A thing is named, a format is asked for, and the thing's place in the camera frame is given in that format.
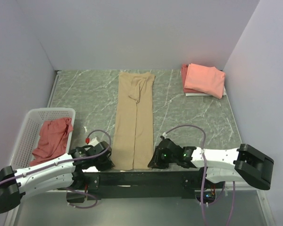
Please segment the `beige t shirt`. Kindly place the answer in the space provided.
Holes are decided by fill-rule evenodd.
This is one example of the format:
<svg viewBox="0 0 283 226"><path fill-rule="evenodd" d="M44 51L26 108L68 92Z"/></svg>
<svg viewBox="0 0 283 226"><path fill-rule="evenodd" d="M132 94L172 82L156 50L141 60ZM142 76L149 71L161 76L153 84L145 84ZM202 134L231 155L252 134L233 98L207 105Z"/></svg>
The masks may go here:
<svg viewBox="0 0 283 226"><path fill-rule="evenodd" d="M121 72L111 159L116 170L144 170L153 156L155 75Z"/></svg>

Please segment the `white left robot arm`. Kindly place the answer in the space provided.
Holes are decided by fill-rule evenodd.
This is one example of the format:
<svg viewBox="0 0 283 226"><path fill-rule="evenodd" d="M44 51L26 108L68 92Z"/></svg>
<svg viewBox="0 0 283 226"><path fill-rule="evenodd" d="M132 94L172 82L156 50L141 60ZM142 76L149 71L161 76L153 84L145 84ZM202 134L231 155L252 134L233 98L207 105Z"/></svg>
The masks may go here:
<svg viewBox="0 0 283 226"><path fill-rule="evenodd" d="M55 189L85 188L88 179L83 170L109 161L110 145L77 147L60 157L28 168L0 170L0 214L17 207L21 201Z"/></svg>

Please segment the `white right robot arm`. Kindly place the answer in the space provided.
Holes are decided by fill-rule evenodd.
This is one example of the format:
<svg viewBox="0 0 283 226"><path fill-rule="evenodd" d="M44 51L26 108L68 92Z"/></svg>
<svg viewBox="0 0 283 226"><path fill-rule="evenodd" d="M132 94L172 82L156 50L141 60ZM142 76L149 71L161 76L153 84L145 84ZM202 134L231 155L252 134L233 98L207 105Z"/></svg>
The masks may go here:
<svg viewBox="0 0 283 226"><path fill-rule="evenodd" d="M274 160L258 149L241 144L233 149L201 149L195 146L180 147L171 139L163 139L155 147L148 164L152 169L167 169L169 164L189 168L203 168L198 184L203 188L219 182L246 182L259 190L270 190Z"/></svg>

